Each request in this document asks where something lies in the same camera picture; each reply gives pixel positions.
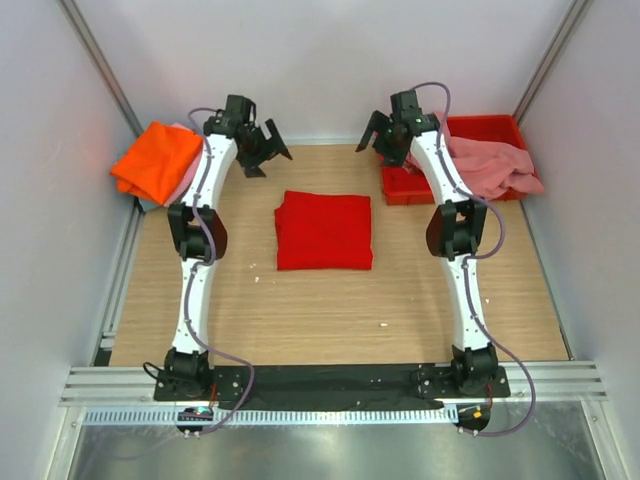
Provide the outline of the red t shirt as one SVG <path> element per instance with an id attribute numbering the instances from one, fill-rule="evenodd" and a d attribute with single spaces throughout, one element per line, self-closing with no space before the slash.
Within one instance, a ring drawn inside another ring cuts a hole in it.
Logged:
<path id="1" fill-rule="evenodd" d="M 277 269 L 370 270 L 372 201 L 287 190 L 274 210 Z"/>

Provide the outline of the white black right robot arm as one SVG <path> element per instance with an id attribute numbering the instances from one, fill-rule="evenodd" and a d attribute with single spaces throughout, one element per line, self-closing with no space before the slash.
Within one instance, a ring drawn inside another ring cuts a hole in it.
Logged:
<path id="1" fill-rule="evenodd" d="M 477 259 L 487 206 L 474 198 L 446 146 L 442 121 L 426 114 L 414 90 L 390 96 L 391 113 L 373 111 L 356 147 L 372 145 L 389 167 L 412 158 L 431 189 L 436 209 L 426 228 L 426 244 L 445 274 L 454 318 L 450 381 L 464 396 L 486 392 L 498 360 L 486 323 L 477 278 Z"/>

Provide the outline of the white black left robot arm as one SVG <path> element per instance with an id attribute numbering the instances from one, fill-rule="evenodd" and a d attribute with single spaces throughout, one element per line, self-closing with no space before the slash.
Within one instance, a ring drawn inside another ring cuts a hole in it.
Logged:
<path id="1" fill-rule="evenodd" d="M 218 203 L 232 163 L 239 163 L 245 177 L 261 178 L 263 163 L 276 156 L 292 158 L 275 122 L 257 120 L 253 100 L 230 94 L 224 107 L 197 107 L 188 116 L 204 112 L 211 116 L 195 125 L 203 140 L 195 176 L 182 199 L 167 210 L 182 287 L 175 334 L 156 376 L 156 401 L 200 400 L 214 386 L 208 318 L 218 261 L 228 245 Z"/>

